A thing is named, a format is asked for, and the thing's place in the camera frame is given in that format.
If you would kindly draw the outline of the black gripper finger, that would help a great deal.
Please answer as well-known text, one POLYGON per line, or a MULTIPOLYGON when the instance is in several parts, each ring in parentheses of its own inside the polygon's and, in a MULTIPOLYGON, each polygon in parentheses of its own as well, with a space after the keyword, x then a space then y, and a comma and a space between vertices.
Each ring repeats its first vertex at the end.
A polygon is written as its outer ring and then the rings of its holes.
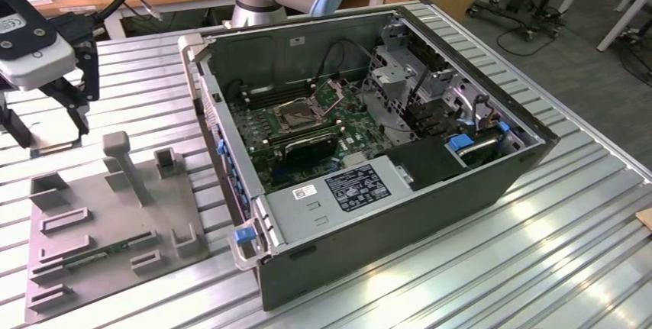
POLYGON ((67 105, 67 113, 78 127, 79 135, 88 133, 88 120, 86 113, 90 103, 100 98, 99 57, 96 47, 75 47, 76 67, 83 76, 76 89, 71 91, 71 102, 67 105))
POLYGON ((28 148, 32 144, 32 133, 18 114, 10 108, 2 108, 2 126, 6 128, 16 143, 23 148, 28 148))

